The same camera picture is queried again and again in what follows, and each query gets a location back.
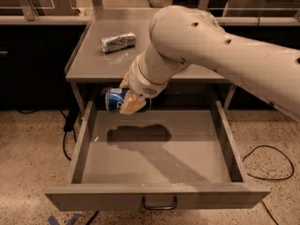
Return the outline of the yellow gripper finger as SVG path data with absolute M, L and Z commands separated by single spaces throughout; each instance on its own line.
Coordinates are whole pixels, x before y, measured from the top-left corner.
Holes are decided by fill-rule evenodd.
M 140 110 L 145 105 L 146 101 L 144 97 L 140 97 L 133 91 L 127 90 L 124 97 L 124 103 L 120 109 L 120 113 L 131 115 Z
M 127 73 L 125 75 L 125 77 L 123 78 L 123 80 L 121 81 L 119 87 L 121 89 L 129 89 L 129 85 L 128 85 L 128 79 L 129 79 L 129 73 Z

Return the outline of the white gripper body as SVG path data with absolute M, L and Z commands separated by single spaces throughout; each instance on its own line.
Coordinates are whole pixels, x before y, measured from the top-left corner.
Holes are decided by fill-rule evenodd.
M 128 86 L 138 96 L 144 98 L 155 98 L 163 91 L 167 84 L 155 84 L 150 82 L 143 74 L 140 69 L 141 65 L 145 65 L 146 62 L 139 54 L 133 63 L 130 65 L 128 70 Z

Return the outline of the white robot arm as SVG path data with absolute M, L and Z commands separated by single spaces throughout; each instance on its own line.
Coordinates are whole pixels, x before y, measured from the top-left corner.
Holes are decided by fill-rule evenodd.
M 212 14 L 179 6 L 164 7 L 153 16 L 149 37 L 120 84 L 127 89 L 120 113 L 134 114 L 172 76 L 194 64 L 300 119 L 299 50 L 229 34 Z

